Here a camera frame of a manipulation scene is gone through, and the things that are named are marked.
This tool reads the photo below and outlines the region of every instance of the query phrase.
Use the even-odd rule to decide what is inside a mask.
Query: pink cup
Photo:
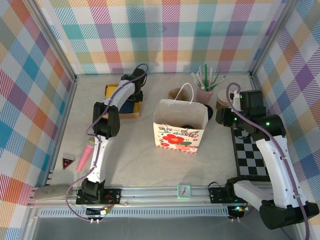
[[[201,104],[207,104],[210,102],[213,94],[213,89],[211,91],[204,91],[198,87],[195,94],[195,101]]]

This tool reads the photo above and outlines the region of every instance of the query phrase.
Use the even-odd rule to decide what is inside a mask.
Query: plaid fabric backdrop
[[[299,1],[257,76],[269,113],[279,114],[286,127],[298,180],[309,200],[319,205],[319,0]],[[311,218],[310,222],[320,225],[320,216]]]
[[[0,240],[15,240],[41,183],[71,80],[23,0],[0,1]]]
[[[286,0],[37,0],[75,72],[247,72]]]

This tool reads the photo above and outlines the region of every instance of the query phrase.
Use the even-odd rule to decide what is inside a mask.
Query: red flower print
[[[167,140],[170,144],[181,144],[184,142],[184,138],[180,136],[175,136],[173,134],[168,134],[163,137],[164,140]]]

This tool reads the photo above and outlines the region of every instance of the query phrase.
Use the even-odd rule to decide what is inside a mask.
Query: small clock
[[[191,185],[189,184],[178,185],[178,199],[191,199]]]

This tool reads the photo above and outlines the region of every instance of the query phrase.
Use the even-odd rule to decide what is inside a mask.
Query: paper gift bag
[[[190,102],[171,99],[160,100],[155,108],[153,118],[154,139],[157,147],[194,154],[197,152],[208,122],[208,109],[201,103],[193,102],[193,99],[194,92],[192,90]]]

